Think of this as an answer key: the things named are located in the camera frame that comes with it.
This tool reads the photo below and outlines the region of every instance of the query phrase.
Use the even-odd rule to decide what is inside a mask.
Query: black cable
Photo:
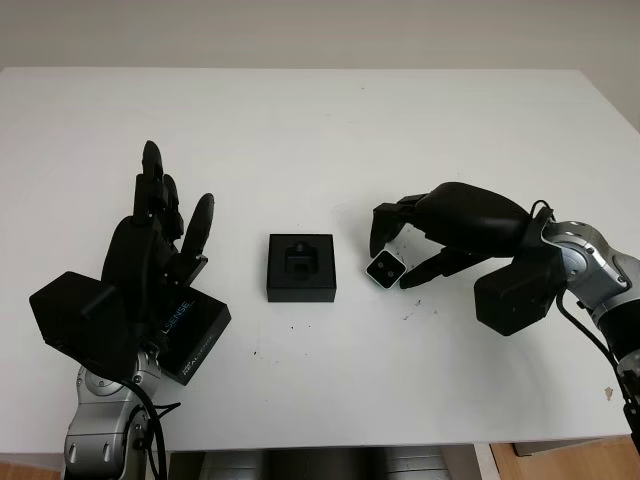
[[[162,413],[158,415],[158,420],[164,417],[167,413],[171,413],[173,410],[182,405],[180,402],[170,403],[169,405],[154,405],[156,410],[164,410]],[[151,467],[151,473],[153,474],[153,478],[159,478],[158,469],[156,468],[156,461],[153,458],[153,451],[151,446],[153,445],[153,430],[149,432],[149,438],[146,440],[147,444],[147,456],[149,457],[149,466]]]
[[[622,379],[620,378],[620,375],[618,375],[618,362],[616,361],[615,357],[613,356],[613,354],[611,353],[611,351],[600,341],[598,340],[598,338],[589,331],[589,329],[587,329],[587,327],[585,327],[582,322],[580,322],[576,317],[574,317],[573,315],[571,315],[567,309],[564,307],[564,304],[562,303],[564,300],[564,293],[567,291],[566,288],[563,288],[560,293],[558,293],[558,296],[556,297],[556,306],[558,307],[558,310],[560,311],[560,313],[562,313],[562,315],[564,315],[566,317],[567,320],[569,320],[578,330],[580,330],[583,334],[586,335],[586,337],[591,340],[591,342],[593,342],[593,344],[598,347],[598,350],[600,350],[602,352],[602,354],[607,358],[607,360],[609,361],[609,363],[611,364],[611,367],[613,367],[613,373],[616,376],[616,380],[618,381],[618,385],[620,386],[620,392],[622,393],[622,396],[625,399],[625,402],[630,403],[632,402],[631,397],[629,396],[629,394],[627,393],[627,390],[624,388],[624,385],[622,384]]]
[[[147,457],[149,457],[149,466],[151,467],[151,473],[153,474],[153,478],[160,478],[160,475],[158,475],[158,469],[156,468],[156,461],[153,459],[153,452],[151,451],[151,443],[152,441],[149,441],[147,443]]]
[[[162,418],[164,417],[167,413],[171,413],[173,412],[176,408],[178,408],[180,405],[182,405],[180,402],[177,403],[172,403],[171,405],[168,405],[167,407],[165,407],[164,412],[162,412],[160,415],[158,415],[158,418]]]
[[[180,402],[176,402],[176,403],[170,403],[169,405],[154,405],[153,407],[156,410],[164,410],[164,409],[167,409],[167,408],[170,408],[171,410],[173,410],[174,408],[177,408],[180,405],[182,405]]]
[[[533,214],[534,214],[534,213],[536,213],[536,207],[537,207],[538,205],[540,205],[540,204],[544,205],[544,206],[545,206],[545,207],[547,207],[549,210],[553,210],[553,209],[551,208],[551,206],[549,205],[549,202],[547,202],[546,200],[536,200],[535,202],[533,202],[533,205],[531,205],[531,210],[529,210],[529,216],[530,216],[531,218],[533,218]],[[556,218],[555,218],[553,215],[551,215],[551,220],[554,220],[554,221],[555,221],[555,219],[556,219]]]
[[[129,379],[120,382],[122,385],[131,390],[138,399],[142,402],[147,414],[149,415],[149,425],[151,430],[155,433],[156,444],[158,445],[158,475],[154,476],[159,480],[167,480],[167,454],[164,446],[164,434],[162,433],[162,424],[160,423],[160,417],[156,412],[153,402],[149,398],[149,395],[137,384]],[[147,443],[147,448],[151,449],[151,442]]]

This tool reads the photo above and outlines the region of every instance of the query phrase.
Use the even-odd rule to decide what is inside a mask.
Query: wooden floor
[[[502,480],[640,479],[640,455],[628,437],[517,457],[511,444],[491,446]],[[58,480],[59,472],[0,463],[0,480]]]
[[[59,480],[60,472],[0,463],[0,480]]]

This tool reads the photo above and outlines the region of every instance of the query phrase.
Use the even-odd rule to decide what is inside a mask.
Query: small cube
[[[405,264],[388,250],[382,250],[367,267],[367,275],[387,289],[393,287],[406,271]]]

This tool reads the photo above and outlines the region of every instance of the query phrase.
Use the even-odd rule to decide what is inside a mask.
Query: white table
[[[185,219],[216,197],[195,286],[233,317],[188,387],[162,385],[183,402],[169,450],[627,432],[610,367],[555,309],[511,338],[475,320],[500,262],[410,291],[363,274],[372,209],[450,180],[543,197],[640,255],[640,136],[580,73],[18,68],[0,74],[0,452],[62,449],[78,366],[27,299],[99,277],[147,139]],[[295,232],[334,235],[335,303],[267,303],[269,233]],[[393,248],[439,250],[415,231]]]

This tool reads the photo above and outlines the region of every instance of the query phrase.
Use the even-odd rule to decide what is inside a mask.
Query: black cube
[[[332,235],[271,234],[269,302],[333,302],[335,296]]]

